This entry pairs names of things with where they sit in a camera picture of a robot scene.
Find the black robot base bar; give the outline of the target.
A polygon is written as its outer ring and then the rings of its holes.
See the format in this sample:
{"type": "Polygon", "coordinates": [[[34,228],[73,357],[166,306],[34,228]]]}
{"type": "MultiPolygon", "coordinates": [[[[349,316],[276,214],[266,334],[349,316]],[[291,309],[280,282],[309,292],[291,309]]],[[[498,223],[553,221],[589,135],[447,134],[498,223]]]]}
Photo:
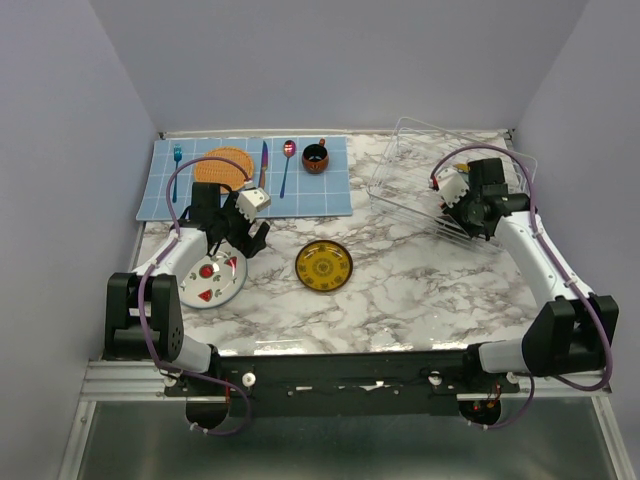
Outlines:
{"type": "Polygon", "coordinates": [[[218,383],[181,377],[169,397],[201,399],[253,417],[459,412],[466,398],[519,392],[504,374],[485,373],[463,350],[222,357],[218,383]]]}

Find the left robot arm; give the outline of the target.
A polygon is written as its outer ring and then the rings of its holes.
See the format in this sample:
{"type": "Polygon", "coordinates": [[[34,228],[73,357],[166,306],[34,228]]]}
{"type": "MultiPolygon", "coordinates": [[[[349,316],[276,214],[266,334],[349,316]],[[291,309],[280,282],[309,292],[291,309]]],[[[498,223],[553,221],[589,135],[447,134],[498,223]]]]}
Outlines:
{"type": "Polygon", "coordinates": [[[215,346],[189,337],[182,308],[208,309],[233,299],[247,278],[248,259],[266,246],[270,226],[256,218],[271,202],[252,183],[222,193],[220,184],[196,182],[190,206],[173,216],[165,242],[149,260],[107,283],[105,353],[150,358],[161,369],[187,373],[201,395],[222,380],[215,346]]]}

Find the watermelon pattern plate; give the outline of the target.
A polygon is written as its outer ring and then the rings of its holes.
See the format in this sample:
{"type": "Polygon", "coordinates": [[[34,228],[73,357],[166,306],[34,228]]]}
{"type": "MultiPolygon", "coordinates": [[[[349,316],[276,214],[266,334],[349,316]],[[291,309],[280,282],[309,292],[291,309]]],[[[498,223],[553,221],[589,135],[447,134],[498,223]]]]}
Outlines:
{"type": "Polygon", "coordinates": [[[231,301],[243,288],[248,274],[247,259],[224,242],[215,253],[205,255],[179,285],[183,305],[213,309],[231,301]]]}

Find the yellow plate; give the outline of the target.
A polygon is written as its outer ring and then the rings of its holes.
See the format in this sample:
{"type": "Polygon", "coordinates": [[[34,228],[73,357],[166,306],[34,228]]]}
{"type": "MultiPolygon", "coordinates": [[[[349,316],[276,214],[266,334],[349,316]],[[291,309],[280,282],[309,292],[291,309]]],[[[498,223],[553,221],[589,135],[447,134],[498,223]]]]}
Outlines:
{"type": "Polygon", "coordinates": [[[354,262],[349,251],[332,240],[316,240],[298,252],[295,262],[298,280],[321,293],[340,289],[352,276],[354,262]]]}

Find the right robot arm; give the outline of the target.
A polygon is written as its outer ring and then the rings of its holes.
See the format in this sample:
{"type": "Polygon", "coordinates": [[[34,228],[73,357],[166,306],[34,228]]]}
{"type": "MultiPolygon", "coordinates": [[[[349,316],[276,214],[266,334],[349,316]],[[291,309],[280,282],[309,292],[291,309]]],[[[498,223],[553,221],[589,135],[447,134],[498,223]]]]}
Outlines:
{"type": "Polygon", "coordinates": [[[596,294],[569,267],[546,233],[530,195],[513,192],[499,158],[472,161],[468,172],[445,168],[432,177],[442,210],[472,238],[495,238],[514,260],[539,312],[522,338],[472,347],[476,358],[460,379],[480,392],[497,373],[566,379],[570,373],[611,372],[611,342],[619,308],[596,294]]]}

